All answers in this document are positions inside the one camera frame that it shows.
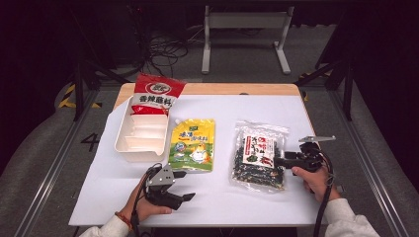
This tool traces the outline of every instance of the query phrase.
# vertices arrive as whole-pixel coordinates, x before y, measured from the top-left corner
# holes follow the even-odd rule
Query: clear plastic bag
[[[241,120],[236,123],[236,149],[231,180],[251,191],[284,189],[284,169],[274,157],[284,158],[290,130],[287,127]]]

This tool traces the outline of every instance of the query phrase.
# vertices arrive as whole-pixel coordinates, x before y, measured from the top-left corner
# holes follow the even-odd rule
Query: red snack bag
[[[187,82],[140,73],[132,97],[133,115],[168,115]]]

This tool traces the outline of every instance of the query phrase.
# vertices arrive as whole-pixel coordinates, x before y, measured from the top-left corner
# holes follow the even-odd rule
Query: table
[[[69,225],[102,225],[124,206],[128,195],[145,170],[154,163],[129,163],[114,144],[134,84],[124,84],[109,115],[98,151],[86,177]],[[141,222],[152,227],[304,226],[315,223],[318,203],[303,188],[302,180],[285,173],[286,189],[275,194],[250,192],[229,182],[229,163],[234,153],[234,126],[249,119],[287,126],[286,145],[298,151],[297,140],[314,135],[297,86],[293,84],[189,83],[171,109],[169,131],[174,119],[215,119],[213,171],[188,174],[169,191],[175,195],[196,193],[191,201],[171,215],[151,216]]]

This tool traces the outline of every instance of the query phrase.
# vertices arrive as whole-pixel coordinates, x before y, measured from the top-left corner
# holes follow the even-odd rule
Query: metal frame
[[[62,142],[61,147],[59,148],[58,153],[56,154],[47,174],[45,175],[45,178],[38,188],[37,194],[35,195],[31,206],[28,208],[25,217],[16,230],[14,235],[15,237],[30,236],[31,231],[41,214],[43,206],[45,205],[49,194],[51,193],[55,182],[58,179],[62,168],[64,167],[65,161],[68,158],[69,149],[74,142],[74,138],[90,110],[90,105],[92,105],[92,103],[95,101],[98,93],[98,91],[88,92],[84,110],[81,111],[80,117],[76,119],[71,125],[64,141]]]
[[[274,48],[280,60],[284,74],[291,74],[286,55],[284,54],[284,43],[290,28],[293,17],[293,7],[289,7],[287,12],[269,13],[238,13],[238,12],[210,12],[210,7],[206,6],[205,12],[205,45],[203,55],[202,73],[210,73],[210,29],[232,29],[232,28],[260,28],[275,29],[281,28],[281,38],[274,41]]]
[[[394,204],[391,201],[390,196],[388,195],[388,191],[385,188],[384,183],[382,182],[381,178],[379,177],[377,170],[373,164],[373,159],[367,152],[366,147],[363,144],[363,141],[355,129],[354,125],[347,120],[346,113],[341,110],[343,104],[338,92],[336,91],[329,91],[330,100],[333,103],[333,106],[339,114],[339,118],[341,122],[344,124],[347,132],[349,133],[352,143],[356,148],[356,152],[358,153],[358,161],[364,171],[364,174],[367,177],[367,180],[370,183],[371,189],[373,190],[374,195],[376,196],[377,202],[381,207],[382,213],[387,220],[388,226],[390,227],[392,234],[394,236],[409,236],[406,228],[404,227],[403,221],[400,218]]]

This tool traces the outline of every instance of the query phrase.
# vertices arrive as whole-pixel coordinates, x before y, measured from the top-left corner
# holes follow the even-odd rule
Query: person's left hand
[[[120,211],[120,213],[127,219],[130,220],[132,209],[135,203],[136,195],[138,194],[139,187],[141,186],[141,183],[143,182],[145,178],[145,175],[142,176],[141,181],[139,181],[138,185],[135,187],[135,189],[131,192],[128,201],[126,202],[126,205],[124,208]],[[138,204],[136,205],[136,212],[138,213],[138,219],[139,221],[145,220],[150,215],[154,214],[170,214],[172,213],[172,209],[167,206],[158,206],[151,204],[145,197],[141,198],[138,201]]]

